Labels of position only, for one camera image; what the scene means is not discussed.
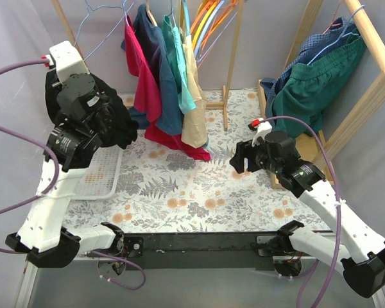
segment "clothing rack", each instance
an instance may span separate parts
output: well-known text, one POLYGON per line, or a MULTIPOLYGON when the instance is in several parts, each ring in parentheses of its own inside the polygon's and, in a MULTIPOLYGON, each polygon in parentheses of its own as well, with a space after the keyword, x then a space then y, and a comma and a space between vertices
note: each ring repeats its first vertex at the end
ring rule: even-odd
MULTIPOLYGON (((287 67, 297 56, 302 42, 309 36, 312 26, 315 23, 318 12, 320 11, 323 0, 309 0, 302 16, 301 23, 293 41, 293 45, 288 54, 285 67, 287 67)), ((348 10, 353 14, 361 7, 359 0, 344 0, 348 10)), ((376 29, 373 27, 371 20, 364 9, 359 10, 354 16, 355 24, 365 41, 366 47, 377 62, 380 73, 368 90, 361 96, 350 113, 345 117, 343 122, 338 126, 328 141, 325 141, 322 132, 319 132, 321 142, 324 145, 325 151, 332 160, 341 149, 347 145, 352 137, 364 125, 369 118, 378 110, 385 102, 385 45, 376 29)), ((262 116, 265 117, 266 99, 265 93, 260 86, 261 80, 258 82, 258 98, 262 116)), ((325 168, 325 161, 322 152, 312 137, 302 134, 296 139, 296 148, 300 152, 304 160, 312 161, 318 168, 324 171, 327 178, 329 172, 325 168)), ((271 176, 272 188, 281 188, 275 175, 271 176)))
MULTIPOLYGON (((69 21, 67 20, 67 17, 65 16, 65 13, 63 11, 63 8, 62 8, 59 0, 51 0, 51 2, 54 6, 54 9, 57 13, 58 18, 60 19, 60 22, 63 25, 64 31, 66 32, 67 36, 69 37, 70 43, 74 45, 74 43, 76 41, 76 37, 74 36, 74 33, 70 27, 69 21)), ((230 67, 228 69, 227 85, 223 86, 223 100, 222 101, 209 101, 209 102, 207 102, 207 109, 222 109, 223 110, 224 130, 228 129, 227 104, 228 104, 228 97, 230 95, 232 74, 234 71, 234 64, 235 64, 235 56, 237 54, 239 30, 241 27, 241 20, 243 18, 243 10, 244 10, 244 0, 239 0, 237 21, 235 22, 234 39, 232 41, 230 67)), ((84 58, 78 44, 76 45, 76 49, 78 50, 81 57, 84 58)))

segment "blue plaid shirt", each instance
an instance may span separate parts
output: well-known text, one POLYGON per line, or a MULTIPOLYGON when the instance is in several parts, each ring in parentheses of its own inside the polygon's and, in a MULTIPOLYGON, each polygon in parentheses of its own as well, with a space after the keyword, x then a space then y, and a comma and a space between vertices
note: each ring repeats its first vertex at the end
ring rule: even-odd
MULTIPOLYGON (((275 80, 273 78, 265 78, 262 80, 261 85, 265 90, 267 95, 267 106, 266 106, 266 116, 273 117, 273 108, 272 104, 275 99, 275 96, 284 88, 284 85, 287 83, 292 67, 297 63, 308 64, 322 49, 324 49, 329 44, 335 42, 338 37, 341 35, 344 27, 347 25, 348 20, 344 17, 340 17, 334 21, 334 24, 341 24, 340 26, 336 26, 331 28, 326 34, 314 34, 305 40, 305 42, 301 45, 300 52, 298 57, 285 69, 285 71, 281 74, 281 76, 275 80)), ((350 22, 348 28, 345 33, 352 32, 356 29, 356 25, 353 21, 350 22)), ((315 61, 321 59, 326 56, 330 52, 335 49, 346 44, 348 37, 341 38, 336 44, 326 49, 323 53, 321 53, 315 61)))

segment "floral tablecloth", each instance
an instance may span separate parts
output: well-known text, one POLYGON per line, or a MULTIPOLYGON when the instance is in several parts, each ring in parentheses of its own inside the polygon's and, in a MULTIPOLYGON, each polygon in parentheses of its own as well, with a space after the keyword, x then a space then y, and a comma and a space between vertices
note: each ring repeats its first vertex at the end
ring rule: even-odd
MULTIPOLYGON (((221 100, 207 92, 209 101, 221 100)), ((133 95, 123 100, 131 102, 133 95)), ((124 150, 116 194, 100 201, 72 201, 64 225, 103 221, 126 233, 274 231, 296 219, 314 230, 326 224, 287 191, 271 189, 264 171, 238 175, 228 161, 238 141, 252 139, 248 123, 260 116, 254 90, 233 90, 228 131, 222 110, 206 111, 210 162, 195 161, 143 137, 124 150)))

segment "beige cloth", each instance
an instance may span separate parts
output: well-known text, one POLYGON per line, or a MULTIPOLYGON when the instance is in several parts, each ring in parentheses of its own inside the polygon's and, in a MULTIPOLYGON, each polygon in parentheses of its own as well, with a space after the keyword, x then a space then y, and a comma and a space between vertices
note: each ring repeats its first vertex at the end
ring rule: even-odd
POLYGON ((187 64, 187 86, 196 108, 184 115, 181 141, 193 148, 199 148, 207 143, 208 140, 205 124, 207 97, 198 84, 198 69, 192 44, 191 36, 189 35, 185 38, 183 49, 187 64))

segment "white laundry basket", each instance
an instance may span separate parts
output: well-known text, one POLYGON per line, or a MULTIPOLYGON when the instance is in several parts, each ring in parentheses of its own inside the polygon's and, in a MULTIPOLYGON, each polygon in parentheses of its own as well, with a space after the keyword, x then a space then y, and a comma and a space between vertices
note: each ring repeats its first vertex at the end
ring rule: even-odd
POLYGON ((100 148, 95 152, 89 169, 80 180, 73 200, 111 198, 117 187, 123 149, 119 146, 100 148))

